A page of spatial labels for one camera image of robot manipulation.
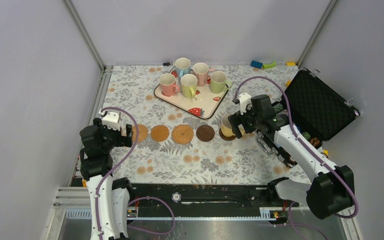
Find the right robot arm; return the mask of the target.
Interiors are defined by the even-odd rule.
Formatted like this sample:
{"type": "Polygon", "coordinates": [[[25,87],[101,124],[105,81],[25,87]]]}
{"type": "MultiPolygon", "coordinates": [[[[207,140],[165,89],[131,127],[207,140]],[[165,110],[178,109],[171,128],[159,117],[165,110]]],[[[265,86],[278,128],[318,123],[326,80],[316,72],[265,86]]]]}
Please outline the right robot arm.
{"type": "Polygon", "coordinates": [[[271,189],[266,193],[271,205],[279,206],[285,200],[305,204],[321,220],[339,216],[341,211],[351,207],[354,212],[347,218],[358,214],[353,171],[330,161],[303,138],[290,114],[276,114],[266,94],[252,97],[242,93],[235,96],[233,102],[240,106],[239,111],[228,118],[236,137],[243,136],[240,128],[247,134],[259,132],[284,149],[310,180],[310,183],[302,183],[284,177],[271,181],[271,189]]]}

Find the yellow mug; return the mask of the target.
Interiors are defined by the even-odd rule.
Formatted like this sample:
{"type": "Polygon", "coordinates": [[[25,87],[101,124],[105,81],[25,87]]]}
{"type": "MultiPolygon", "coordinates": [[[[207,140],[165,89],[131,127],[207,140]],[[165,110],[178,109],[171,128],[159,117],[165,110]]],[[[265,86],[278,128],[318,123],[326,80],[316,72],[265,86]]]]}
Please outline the yellow mug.
{"type": "Polygon", "coordinates": [[[220,128],[221,128],[222,133],[227,137],[235,135],[233,132],[232,125],[229,121],[230,116],[231,116],[230,114],[224,115],[221,119],[221,124],[220,124],[220,128]]]}

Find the pink mug front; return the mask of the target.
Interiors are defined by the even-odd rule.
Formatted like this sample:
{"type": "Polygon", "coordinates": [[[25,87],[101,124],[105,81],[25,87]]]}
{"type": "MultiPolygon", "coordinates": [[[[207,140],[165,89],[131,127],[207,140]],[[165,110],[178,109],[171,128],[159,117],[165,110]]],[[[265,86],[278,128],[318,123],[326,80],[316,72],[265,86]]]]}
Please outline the pink mug front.
{"type": "Polygon", "coordinates": [[[173,96],[180,92],[180,87],[176,84],[176,78],[171,73],[164,73],[159,78],[159,86],[165,96],[173,96]]]}

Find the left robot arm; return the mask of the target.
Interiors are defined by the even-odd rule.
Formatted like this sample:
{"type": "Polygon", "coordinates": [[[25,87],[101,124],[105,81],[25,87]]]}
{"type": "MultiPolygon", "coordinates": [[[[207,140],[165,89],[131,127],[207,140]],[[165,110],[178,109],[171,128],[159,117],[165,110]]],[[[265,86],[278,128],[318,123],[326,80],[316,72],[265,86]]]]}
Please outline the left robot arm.
{"type": "Polygon", "coordinates": [[[124,177],[114,180],[111,151],[115,147],[133,147],[133,130],[126,125],[126,136],[122,135],[119,123],[109,126],[98,117],[92,125],[80,132],[83,148],[79,152],[80,173],[86,182],[91,210],[92,240],[127,240],[127,218],[115,216],[115,211],[125,212],[135,200],[130,181],[124,177]]]}

